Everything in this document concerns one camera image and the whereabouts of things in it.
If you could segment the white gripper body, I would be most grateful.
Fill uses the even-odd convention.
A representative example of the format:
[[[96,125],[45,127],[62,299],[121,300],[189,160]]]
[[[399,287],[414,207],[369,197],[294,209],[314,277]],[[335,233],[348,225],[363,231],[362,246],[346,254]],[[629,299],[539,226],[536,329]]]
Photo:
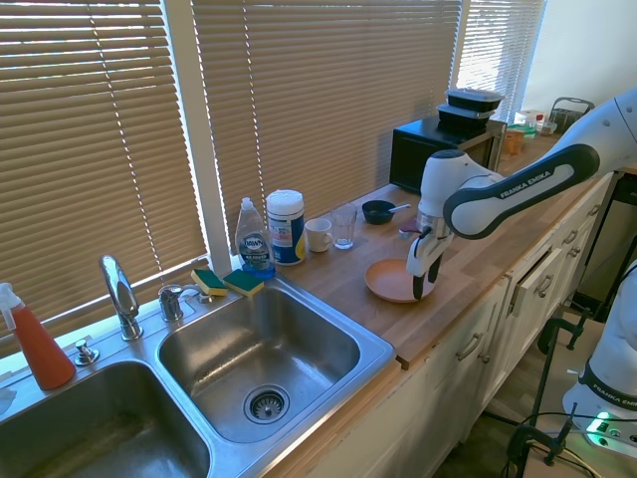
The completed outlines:
[[[414,277],[423,277],[442,257],[451,241],[451,234],[438,237],[431,227],[425,227],[410,246],[406,270]]]

